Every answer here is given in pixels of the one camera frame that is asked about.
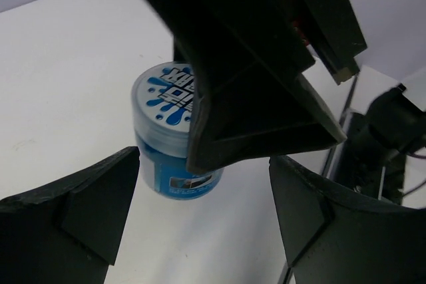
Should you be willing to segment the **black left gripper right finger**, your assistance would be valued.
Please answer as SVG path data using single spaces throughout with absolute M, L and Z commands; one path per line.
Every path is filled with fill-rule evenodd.
M 270 159 L 288 267 L 297 283 L 424 283 L 425 210 L 383 202 Z

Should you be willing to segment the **blue paint jar white lid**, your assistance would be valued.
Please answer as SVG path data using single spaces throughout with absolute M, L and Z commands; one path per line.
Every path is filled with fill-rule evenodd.
M 188 63 L 168 62 L 143 72 L 131 90 L 132 117 L 146 185 L 175 200 L 193 200 L 212 191 L 222 170 L 187 171 L 194 98 L 194 72 Z

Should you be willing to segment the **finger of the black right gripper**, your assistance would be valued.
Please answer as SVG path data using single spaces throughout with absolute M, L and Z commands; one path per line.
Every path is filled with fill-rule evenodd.
M 147 1 L 194 71 L 190 172 L 345 140 L 303 75 L 313 57 L 271 0 Z
M 359 73 L 355 56 L 367 48 L 349 0 L 300 0 L 305 35 L 332 78 L 341 84 Z

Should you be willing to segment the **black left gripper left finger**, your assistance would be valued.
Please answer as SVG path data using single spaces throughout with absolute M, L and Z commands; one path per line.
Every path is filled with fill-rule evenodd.
M 139 171 L 135 146 L 1 200 L 2 283 L 104 283 Z

